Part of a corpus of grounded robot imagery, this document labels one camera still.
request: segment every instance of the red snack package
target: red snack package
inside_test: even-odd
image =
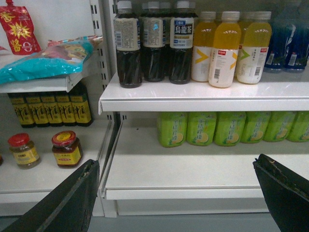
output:
[[[31,17],[24,6],[14,6],[6,0],[7,6],[0,6],[0,22],[15,55],[30,55],[41,50],[33,31]]]

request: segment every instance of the white label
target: white label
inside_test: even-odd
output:
[[[163,47],[162,18],[144,18],[143,45],[145,47]]]
[[[268,47],[243,46],[238,57],[237,79],[248,84],[256,84],[260,81]]]
[[[172,18],[170,21],[170,47],[178,49],[193,46],[193,18]]]
[[[115,44],[118,51],[136,51],[140,48],[139,21],[136,18],[114,20]]]
[[[226,88],[232,85],[237,55],[238,49],[212,49],[209,71],[209,83],[212,86]]]
[[[211,63],[211,47],[193,46],[191,78],[195,81],[208,81]]]

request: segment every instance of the yellow label bottle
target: yellow label bottle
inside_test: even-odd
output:
[[[213,47],[214,33],[217,28],[214,22],[215,16],[216,12],[201,12],[201,22],[195,29],[191,67],[191,78],[194,81],[208,81],[211,49]]]
[[[271,12],[255,12],[254,22],[248,27],[242,49],[239,52],[237,79],[246,84],[261,80],[271,37]]]
[[[239,12],[223,12],[222,23],[215,32],[209,73],[209,84],[214,87],[232,85],[241,37],[238,20]]]

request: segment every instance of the barcode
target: barcode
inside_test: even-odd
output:
[[[121,32],[117,31],[115,32],[116,35],[116,46],[121,47]]]
[[[219,80],[219,76],[220,76],[220,69],[216,69],[214,71],[214,78]]]
[[[297,55],[291,55],[290,61],[288,63],[289,66],[294,66],[296,61]]]
[[[260,71],[261,71],[261,67],[256,67],[256,70],[255,70],[255,76],[259,76],[260,75]]]
[[[271,65],[272,64],[272,60],[274,59],[275,54],[271,53],[268,57],[268,60],[266,62],[266,64]]]

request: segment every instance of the bottle label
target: bottle label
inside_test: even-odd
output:
[[[145,47],[163,47],[164,27],[162,18],[144,18],[143,45]]]
[[[31,150],[25,152],[13,152],[13,156],[16,160],[16,163],[21,165],[33,163],[40,158],[34,147]]]
[[[248,83],[260,81],[268,47],[246,47],[243,46],[237,63],[237,78]]]
[[[211,47],[193,46],[192,75],[195,81],[208,81]]]
[[[238,49],[213,48],[211,51],[209,82],[214,86],[229,87],[233,82],[237,56]]]
[[[172,18],[170,21],[170,47],[178,49],[193,46],[193,18]]]
[[[140,49],[140,26],[136,18],[117,18],[114,20],[115,44],[118,51]]]
[[[78,147],[72,153],[54,153],[54,156],[59,165],[75,165],[81,159]]]

